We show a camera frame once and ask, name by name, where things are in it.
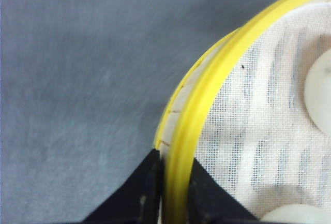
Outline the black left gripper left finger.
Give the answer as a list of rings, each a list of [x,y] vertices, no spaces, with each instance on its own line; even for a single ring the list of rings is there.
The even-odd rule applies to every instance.
[[[127,180],[82,223],[158,223],[163,188],[160,152],[152,149]]]

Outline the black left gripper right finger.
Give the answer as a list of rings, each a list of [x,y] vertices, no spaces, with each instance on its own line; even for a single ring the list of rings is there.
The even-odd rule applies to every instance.
[[[195,159],[187,200],[188,223],[258,223],[258,219],[221,188]]]

